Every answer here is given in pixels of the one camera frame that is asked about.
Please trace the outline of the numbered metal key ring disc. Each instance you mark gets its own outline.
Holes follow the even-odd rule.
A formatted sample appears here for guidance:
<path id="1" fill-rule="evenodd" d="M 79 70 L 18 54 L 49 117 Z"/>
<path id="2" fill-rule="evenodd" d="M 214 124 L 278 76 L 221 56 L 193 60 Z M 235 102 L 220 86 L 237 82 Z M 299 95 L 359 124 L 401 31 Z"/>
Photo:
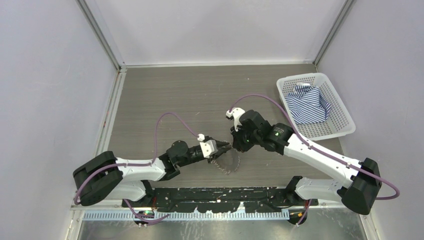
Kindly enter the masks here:
<path id="1" fill-rule="evenodd" d="M 239 153 L 233 148 L 211 161 L 212 164 L 226 175 L 236 172 L 240 166 L 240 162 Z"/>

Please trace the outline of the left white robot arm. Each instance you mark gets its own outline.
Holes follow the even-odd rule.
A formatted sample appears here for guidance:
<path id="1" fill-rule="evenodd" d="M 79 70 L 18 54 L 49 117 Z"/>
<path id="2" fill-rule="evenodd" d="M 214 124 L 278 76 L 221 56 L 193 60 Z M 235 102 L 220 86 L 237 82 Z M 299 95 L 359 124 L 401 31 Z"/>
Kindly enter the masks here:
<path id="1" fill-rule="evenodd" d="M 180 167 L 203 160 L 210 163 L 231 148 L 229 142 L 206 136 L 192 147 L 183 140 L 175 141 L 154 159 L 124 159 L 109 150 L 102 152 L 72 173 L 77 188 L 74 203 L 86 207 L 103 200 L 126 199 L 148 207 L 154 199 L 149 181 L 168 181 L 180 174 Z"/>

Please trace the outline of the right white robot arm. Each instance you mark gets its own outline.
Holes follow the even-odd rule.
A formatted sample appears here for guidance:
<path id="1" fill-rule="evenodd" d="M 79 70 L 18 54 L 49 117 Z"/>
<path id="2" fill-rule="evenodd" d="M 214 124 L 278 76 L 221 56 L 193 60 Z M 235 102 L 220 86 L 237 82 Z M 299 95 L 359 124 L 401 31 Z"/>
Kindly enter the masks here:
<path id="1" fill-rule="evenodd" d="M 378 164 L 366 158 L 363 161 L 346 158 L 342 164 L 333 159 L 342 159 L 319 144 L 297 136 L 292 127 L 284 123 L 271 125 L 257 111 L 233 108 L 226 112 L 226 118 L 233 121 L 230 133 L 232 146 L 239 152 L 247 152 L 253 146 L 260 146 L 269 152 L 276 152 L 300 160 L 327 174 L 329 179 L 311 179 L 294 176 L 285 188 L 285 198 L 291 205 L 303 200 L 320 199 L 341 202 L 349 210 L 368 215 L 382 187 Z"/>

